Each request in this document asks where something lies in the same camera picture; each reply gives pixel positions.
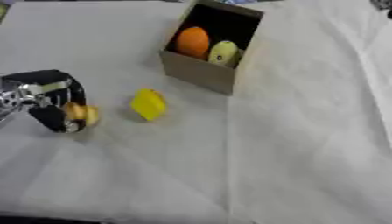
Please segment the open box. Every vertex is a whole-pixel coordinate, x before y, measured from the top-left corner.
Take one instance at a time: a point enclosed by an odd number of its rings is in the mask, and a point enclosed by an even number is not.
[[[166,75],[231,95],[237,67],[218,66],[202,59],[177,53],[177,36],[186,28],[203,28],[210,39],[210,49],[222,40],[237,44],[242,54],[247,48],[263,17],[263,12],[212,0],[197,0],[188,8],[176,31],[169,37],[160,52]]]

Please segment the orange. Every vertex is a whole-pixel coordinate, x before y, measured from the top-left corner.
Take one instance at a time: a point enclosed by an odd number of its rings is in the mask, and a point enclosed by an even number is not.
[[[204,60],[209,47],[209,37],[200,27],[183,30],[177,37],[176,49],[179,53]]]

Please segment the toy fruit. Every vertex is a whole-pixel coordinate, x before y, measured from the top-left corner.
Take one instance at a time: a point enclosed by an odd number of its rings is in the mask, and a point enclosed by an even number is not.
[[[149,88],[142,88],[137,91],[129,106],[147,121],[158,118],[166,111],[164,97]]]
[[[84,119],[86,117],[86,110],[76,102],[69,101],[63,106],[63,110],[66,112],[66,118],[69,120]]]
[[[185,29],[177,37],[177,51],[187,56],[204,60],[207,57],[208,47],[208,34],[200,27]]]
[[[63,106],[66,118],[69,120],[85,120],[86,126],[92,126],[100,120],[98,108],[94,106],[81,106],[76,102],[69,101]]]
[[[239,59],[240,54],[237,45],[227,40],[214,45],[208,56],[209,62],[224,67],[235,67]]]
[[[84,108],[86,110],[86,125],[93,126],[94,124],[98,123],[98,121],[100,120],[98,108],[89,105],[86,105]]]

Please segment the white cloth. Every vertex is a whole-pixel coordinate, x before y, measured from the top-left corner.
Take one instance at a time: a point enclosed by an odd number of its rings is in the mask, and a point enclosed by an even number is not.
[[[163,75],[182,3],[17,3],[0,72],[57,68],[101,108],[90,133],[0,129],[0,209],[156,223],[391,223],[392,27],[367,0],[254,3],[265,18],[225,97]],[[138,122],[142,87],[168,115]]]

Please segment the yellow cube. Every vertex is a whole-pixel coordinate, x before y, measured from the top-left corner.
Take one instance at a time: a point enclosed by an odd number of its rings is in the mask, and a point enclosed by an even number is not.
[[[142,88],[137,91],[129,105],[147,121],[156,119],[166,111],[164,97],[149,88]]]

